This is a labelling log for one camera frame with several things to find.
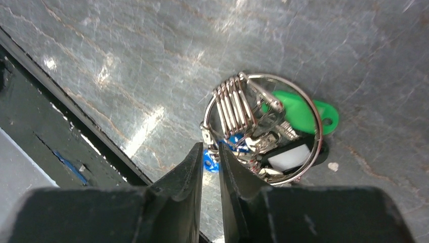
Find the large silver keyring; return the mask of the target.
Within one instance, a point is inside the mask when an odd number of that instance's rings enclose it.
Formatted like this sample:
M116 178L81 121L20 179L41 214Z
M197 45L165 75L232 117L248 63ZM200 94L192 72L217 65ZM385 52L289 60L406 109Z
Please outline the large silver keyring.
M298 94L304 99L315 121L315 134L294 130L285 119L283 103L272 92L276 90ZM200 124L205 149L216 149L228 139L243 134L249 155L235 156L251 172L271 185L297 182L311 167L325 159L323 125L319 112L309 95L292 81L271 74L240 72L220 82L211 92ZM311 142L307 161L297 170L281 172L261 164L261 155L294 142Z

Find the blue key tag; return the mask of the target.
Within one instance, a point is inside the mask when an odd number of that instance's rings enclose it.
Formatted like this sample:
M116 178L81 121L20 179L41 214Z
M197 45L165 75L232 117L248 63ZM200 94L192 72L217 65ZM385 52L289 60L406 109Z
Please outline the blue key tag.
M233 152L235 156L245 156L249 155L251 150L248 148L245 142L240 143L238 146L238 141L243 138L243 134L237 134L231 136L228 141L231 143L228 144L228 147ZM205 149L203 151L203 166L204 168L211 173L217 173L219 171L219 152L216 149Z

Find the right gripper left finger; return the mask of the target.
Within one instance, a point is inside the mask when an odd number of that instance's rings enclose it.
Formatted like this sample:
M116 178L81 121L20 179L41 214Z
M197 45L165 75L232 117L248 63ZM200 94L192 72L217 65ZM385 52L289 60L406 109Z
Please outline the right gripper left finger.
M203 176L203 144L145 188L134 242L198 242Z

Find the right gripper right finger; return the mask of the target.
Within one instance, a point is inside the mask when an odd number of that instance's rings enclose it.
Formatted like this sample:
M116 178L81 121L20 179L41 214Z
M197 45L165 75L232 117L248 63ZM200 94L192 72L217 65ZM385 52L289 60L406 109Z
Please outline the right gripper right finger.
M219 144L219 176L225 242L278 242L269 206L276 188Z

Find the green key tag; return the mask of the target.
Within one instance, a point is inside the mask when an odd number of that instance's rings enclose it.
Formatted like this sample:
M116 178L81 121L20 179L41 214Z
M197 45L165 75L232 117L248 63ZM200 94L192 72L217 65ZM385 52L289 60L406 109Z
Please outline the green key tag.
M286 110L285 119L291 124L294 130L315 134L315 121L312 109L306 104L304 99L298 94L287 91L276 90L272 94L278 98ZM323 125L323 134L333 132L339 123L339 113L332 105L313 100Z

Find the black and white key fob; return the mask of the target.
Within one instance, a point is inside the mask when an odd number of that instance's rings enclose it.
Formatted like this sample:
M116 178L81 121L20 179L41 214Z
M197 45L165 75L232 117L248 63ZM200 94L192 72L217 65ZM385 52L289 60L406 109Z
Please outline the black and white key fob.
M311 142L294 142L277 147L261 155L260 162L281 172L299 169L308 159L313 148Z

